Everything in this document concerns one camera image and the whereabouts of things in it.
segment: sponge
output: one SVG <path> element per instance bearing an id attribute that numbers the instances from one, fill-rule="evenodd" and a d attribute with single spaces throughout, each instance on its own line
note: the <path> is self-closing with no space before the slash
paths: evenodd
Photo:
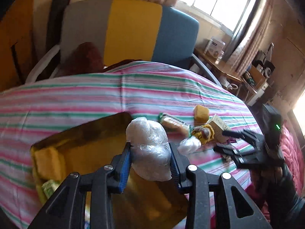
<path id="1" fill-rule="evenodd" d="M 205 124 L 209 120 L 209 109 L 207 107 L 197 105 L 194 108 L 194 119 L 201 124 Z"/>
<path id="2" fill-rule="evenodd" d="M 34 153 L 38 175 L 46 180 L 62 181 L 66 178 L 66 164 L 56 148 L 48 147 Z"/>

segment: window frame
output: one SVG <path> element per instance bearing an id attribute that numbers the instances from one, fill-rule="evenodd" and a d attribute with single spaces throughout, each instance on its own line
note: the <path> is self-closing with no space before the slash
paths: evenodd
<path id="1" fill-rule="evenodd" d="M 234 31 L 230 30 L 229 28 L 227 28 L 224 24 L 222 24 L 220 21 L 218 21 L 217 19 L 215 19 L 214 17 L 212 17 L 211 15 L 207 14 L 206 12 L 200 10 L 199 8 L 196 8 L 194 6 L 194 3 L 195 3 L 196 0 L 194 0 L 193 4 L 191 6 L 187 5 L 187 3 L 183 2 L 183 1 L 180 1 L 178 0 L 175 7 L 179 10 L 179 9 L 182 9 L 182 10 L 186 10 L 188 12 L 191 12 L 203 19 L 205 19 L 206 21 L 210 22 L 211 24 L 213 24 L 214 26 L 218 27 L 220 30 L 224 31 L 227 35 L 229 36 L 233 36 L 235 31 L 237 30 L 238 28 L 238 25 L 240 24 L 240 21 L 242 20 L 244 14 L 245 14 L 245 11 L 250 3 L 251 0 L 247 0 L 246 2 L 246 5 L 244 7 L 244 10 L 234 28 Z"/>

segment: window sill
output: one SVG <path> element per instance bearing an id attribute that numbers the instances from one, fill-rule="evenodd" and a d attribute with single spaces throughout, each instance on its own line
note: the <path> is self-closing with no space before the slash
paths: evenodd
<path id="1" fill-rule="evenodd" d="M 229 35 L 231 37 L 233 36 L 233 32 L 230 29 L 228 29 L 226 26 L 224 26 L 223 24 L 221 24 L 219 21 L 215 20 L 211 16 L 209 16 L 209 15 L 205 14 L 204 12 L 200 11 L 199 9 L 188 6 L 186 3 L 181 2 L 179 0 L 175 4 L 174 8 L 176 8 L 177 10 L 180 10 L 182 12 L 185 12 L 187 14 L 193 14 L 195 16 L 199 16 L 200 18 L 202 18 L 202 19 L 208 21 L 209 23 L 211 23 L 214 27 L 217 27 L 221 31 L 225 32 L 227 35 Z"/>

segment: plastic-wrapped object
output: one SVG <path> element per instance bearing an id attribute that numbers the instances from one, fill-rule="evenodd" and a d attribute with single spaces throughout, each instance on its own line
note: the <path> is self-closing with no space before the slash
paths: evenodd
<path id="1" fill-rule="evenodd" d="M 145 117 L 136 118 L 126 129 L 126 139 L 132 144 L 132 168 L 140 177 L 148 181 L 171 179 L 171 151 L 160 123 Z"/>
<path id="2" fill-rule="evenodd" d="M 191 127 L 184 121 L 166 113 L 159 114 L 159 122 L 166 129 L 171 129 L 183 134 L 186 138 L 191 136 Z"/>
<path id="3" fill-rule="evenodd" d="M 195 136 L 191 136 L 190 138 L 182 140 L 177 150 L 181 155 L 187 155 L 195 152 L 200 146 L 200 140 Z"/>

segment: wooden desk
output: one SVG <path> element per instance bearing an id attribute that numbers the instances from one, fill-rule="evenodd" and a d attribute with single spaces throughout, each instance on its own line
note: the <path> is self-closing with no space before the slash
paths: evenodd
<path id="1" fill-rule="evenodd" d="M 220 72 L 221 75 L 226 76 L 228 79 L 234 80 L 238 83 L 242 83 L 241 77 L 234 70 L 232 70 L 231 67 L 227 65 L 225 61 L 221 60 L 219 64 L 215 64 L 216 59 L 214 59 L 209 55 L 204 54 L 203 52 L 204 50 L 202 49 L 196 47 L 194 49 L 194 54 L 197 57 L 203 58 L 209 65 L 211 65 L 211 67 L 215 71 Z"/>

